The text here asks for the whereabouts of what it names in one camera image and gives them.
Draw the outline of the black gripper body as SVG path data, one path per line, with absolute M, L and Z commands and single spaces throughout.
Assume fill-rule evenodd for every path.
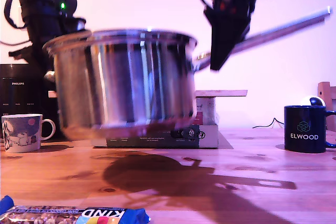
M 220 14 L 239 18 L 251 18 L 256 0 L 212 0 L 212 7 L 206 7 L 204 14 Z

